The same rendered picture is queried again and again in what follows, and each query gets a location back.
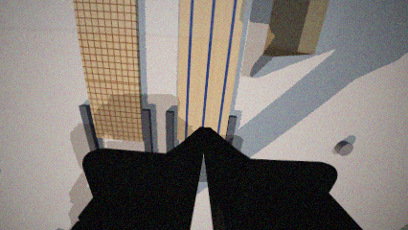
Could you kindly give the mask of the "tan grid-patterned strip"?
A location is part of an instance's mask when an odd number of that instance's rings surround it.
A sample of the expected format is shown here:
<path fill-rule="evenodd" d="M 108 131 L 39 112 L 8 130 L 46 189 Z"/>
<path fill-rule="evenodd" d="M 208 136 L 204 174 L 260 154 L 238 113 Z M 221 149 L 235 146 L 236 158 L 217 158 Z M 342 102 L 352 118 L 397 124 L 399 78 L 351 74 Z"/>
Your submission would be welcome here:
<path fill-rule="evenodd" d="M 139 35 L 78 33 L 97 138 L 144 142 Z"/>

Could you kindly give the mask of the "tan striped strip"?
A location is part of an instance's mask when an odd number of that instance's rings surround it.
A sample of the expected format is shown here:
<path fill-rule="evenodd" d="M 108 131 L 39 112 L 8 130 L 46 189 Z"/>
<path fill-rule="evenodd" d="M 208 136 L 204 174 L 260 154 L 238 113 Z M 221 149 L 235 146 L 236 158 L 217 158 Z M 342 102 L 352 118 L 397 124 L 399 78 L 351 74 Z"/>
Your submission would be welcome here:
<path fill-rule="evenodd" d="M 237 44 L 180 38 L 177 140 L 184 141 L 199 127 L 226 138 L 238 49 Z"/>

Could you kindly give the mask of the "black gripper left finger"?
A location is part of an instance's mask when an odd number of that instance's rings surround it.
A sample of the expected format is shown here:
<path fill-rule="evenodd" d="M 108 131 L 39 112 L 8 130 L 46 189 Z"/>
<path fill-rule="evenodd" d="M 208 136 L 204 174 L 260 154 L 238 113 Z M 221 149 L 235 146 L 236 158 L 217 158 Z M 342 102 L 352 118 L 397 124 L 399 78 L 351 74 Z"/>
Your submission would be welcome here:
<path fill-rule="evenodd" d="M 191 230 L 206 129 L 199 127 L 167 153 L 95 149 L 82 167 L 92 196 L 97 192 L 167 196 L 175 201 L 175 230 Z"/>

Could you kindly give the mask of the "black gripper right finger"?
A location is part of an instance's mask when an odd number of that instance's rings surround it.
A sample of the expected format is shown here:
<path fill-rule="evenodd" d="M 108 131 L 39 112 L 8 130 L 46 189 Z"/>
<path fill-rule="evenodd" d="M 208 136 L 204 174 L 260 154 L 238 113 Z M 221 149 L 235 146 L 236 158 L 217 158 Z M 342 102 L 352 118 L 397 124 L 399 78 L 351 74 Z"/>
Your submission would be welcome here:
<path fill-rule="evenodd" d="M 256 188 L 318 188 L 329 193 L 337 170 L 324 162 L 249 158 L 205 127 L 204 160 L 214 230 L 239 230 Z"/>

